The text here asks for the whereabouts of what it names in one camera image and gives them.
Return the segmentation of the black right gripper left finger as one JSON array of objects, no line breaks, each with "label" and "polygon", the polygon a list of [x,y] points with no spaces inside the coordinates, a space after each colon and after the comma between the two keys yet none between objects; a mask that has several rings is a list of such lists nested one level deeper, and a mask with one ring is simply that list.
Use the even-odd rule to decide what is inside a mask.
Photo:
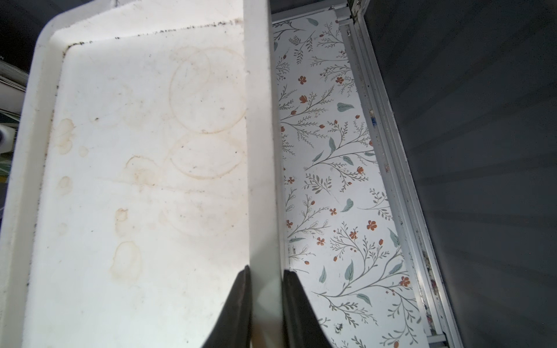
[{"label": "black right gripper left finger", "polygon": [[238,273],[203,348],[247,348],[252,336],[252,279],[248,265]]}]

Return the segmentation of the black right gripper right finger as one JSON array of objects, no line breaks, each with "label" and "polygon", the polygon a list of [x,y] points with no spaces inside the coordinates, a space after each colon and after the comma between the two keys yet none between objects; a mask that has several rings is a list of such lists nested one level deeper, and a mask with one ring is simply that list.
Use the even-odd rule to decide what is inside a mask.
[{"label": "black right gripper right finger", "polygon": [[296,272],[284,271],[282,303],[286,347],[332,347],[320,327]]}]

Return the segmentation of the white three-drawer storage unit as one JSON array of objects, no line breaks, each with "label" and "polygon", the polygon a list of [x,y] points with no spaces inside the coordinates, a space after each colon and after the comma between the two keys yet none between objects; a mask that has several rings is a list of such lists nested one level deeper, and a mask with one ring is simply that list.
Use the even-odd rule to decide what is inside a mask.
[{"label": "white three-drawer storage unit", "polygon": [[237,274],[284,347],[267,1],[91,1],[36,43],[1,225],[1,346],[201,347]]}]

